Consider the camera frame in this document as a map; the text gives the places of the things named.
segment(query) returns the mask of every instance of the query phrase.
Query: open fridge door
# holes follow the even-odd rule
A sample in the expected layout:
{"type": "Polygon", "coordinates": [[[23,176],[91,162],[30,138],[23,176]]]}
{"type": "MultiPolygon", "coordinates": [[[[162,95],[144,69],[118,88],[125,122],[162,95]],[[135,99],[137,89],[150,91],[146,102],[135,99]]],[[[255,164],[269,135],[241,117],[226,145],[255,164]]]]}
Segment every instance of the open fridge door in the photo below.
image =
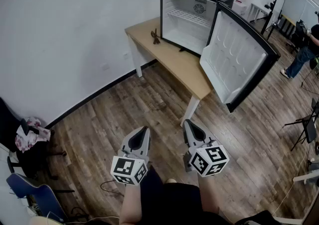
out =
{"type": "Polygon", "coordinates": [[[254,27],[221,3],[216,5],[210,36],[200,64],[220,100],[233,112],[280,55],[254,27]]]}

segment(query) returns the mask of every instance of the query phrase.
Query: mini fridge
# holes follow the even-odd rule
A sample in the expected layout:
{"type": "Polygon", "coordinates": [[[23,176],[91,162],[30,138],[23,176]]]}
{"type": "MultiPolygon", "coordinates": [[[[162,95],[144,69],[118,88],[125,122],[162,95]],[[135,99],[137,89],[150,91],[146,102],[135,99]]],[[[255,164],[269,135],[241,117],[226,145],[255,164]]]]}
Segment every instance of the mini fridge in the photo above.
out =
{"type": "Polygon", "coordinates": [[[230,7],[233,0],[161,0],[161,38],[200,57],[229,111],[278,61],[277,49],[230,7]]]}
{"type": "Polygon", "coordinates": [[[234,0],[160,0],[161,38],[200,56],[207,45],[216,3],[234,0]]]}

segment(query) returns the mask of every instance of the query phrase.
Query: fridge shelf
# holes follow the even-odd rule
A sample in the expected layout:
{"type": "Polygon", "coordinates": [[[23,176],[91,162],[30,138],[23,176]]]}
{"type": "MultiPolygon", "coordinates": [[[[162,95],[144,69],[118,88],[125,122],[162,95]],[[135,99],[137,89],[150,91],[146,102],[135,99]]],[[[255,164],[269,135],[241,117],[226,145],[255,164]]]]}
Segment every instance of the fridge shelf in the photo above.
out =
{"type": "Polygon", "coordinates": [[[176,16],[178,18],[182,18],[184,20],[199,24],[206,28],[211,28],[212,22],[205,19],[204,17],[198,16],[194,13],[186,12],[180,9],[173,9],[169,11],[167,14],[176,16]]]}

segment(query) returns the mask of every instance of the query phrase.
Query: black baseboard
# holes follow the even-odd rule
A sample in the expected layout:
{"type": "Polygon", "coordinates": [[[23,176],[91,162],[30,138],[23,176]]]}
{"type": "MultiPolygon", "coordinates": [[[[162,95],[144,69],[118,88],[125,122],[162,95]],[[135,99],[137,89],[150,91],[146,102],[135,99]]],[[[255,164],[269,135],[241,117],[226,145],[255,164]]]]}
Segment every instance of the black baseboard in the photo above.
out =
{"type": "Polygon", "coordinates": [[[259,19],[256,19],[256,21],[258,21],[258,20],[262,20],[262,19],[266,19],[268,16],[264,16],[264,17],[261,17],[261,18],[259,18],[259,19]]]}
{"type": "MultiPolygon", "coordinates": [[[[153,65],[154,63],[156,63],[158,60],[154,59],[144,65],[141,66],[141,69],[147,68],[151,65],[153,65]]],[[[115,81],[111,82],[110,84],[104,86],[103,88],[99,89],[97,92],[93,93],[92,95],[88,96],[86,99],[82,100],[80,103],[76,104],[74,107],[72,107],[71,109],[69,109],[68,111],[66,111],[64,114],[62,114],[61,116],[59,116],[57,119],[55,119],[53,122],[49,123],[45,128],[50,129],[52,128],[54,125],[56,125],[59,121],[63,120],[64,118],[66,118],[69,114],[71,114],[72,112],[74,112],[75,110],[77,110],[78,108],[80,108],[81,106],[83,106],[84,104],[88,103],[90,100],[94,99],[95,97],[97,97],[98,95],[100,95],[101,93],[105,92],[106,90],[108,90],[109,88],[113,87],[114,85],[120,83],[121,81],[127,79],[128,77],[134,75],[136,73],[136,70],[132,70],[131,72],[128,72],[127,74],[125,74],[124,76],[121,76],[120,78],[116,79],[115,81]]]]}

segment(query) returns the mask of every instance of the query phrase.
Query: jeans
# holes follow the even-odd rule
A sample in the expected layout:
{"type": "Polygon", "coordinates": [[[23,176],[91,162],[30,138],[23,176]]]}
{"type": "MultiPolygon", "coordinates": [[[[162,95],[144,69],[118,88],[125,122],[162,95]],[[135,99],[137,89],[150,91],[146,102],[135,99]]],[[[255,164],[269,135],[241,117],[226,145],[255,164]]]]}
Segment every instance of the jeans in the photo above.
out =
{"type": "Polygon", "coordinates": [[[295,60],[293,63],[290,65],[289,68],[286,69],[286,75],[290,78],[294,78],[300,71],[300,69],[303,67],[303,65],[307,62],[310,61],[311,59],[315,58],[316,56],[314,55],[311,50],[308,49],[308,47],[303,47],[299,50],[298,54],[295,57],[295,60]]]}

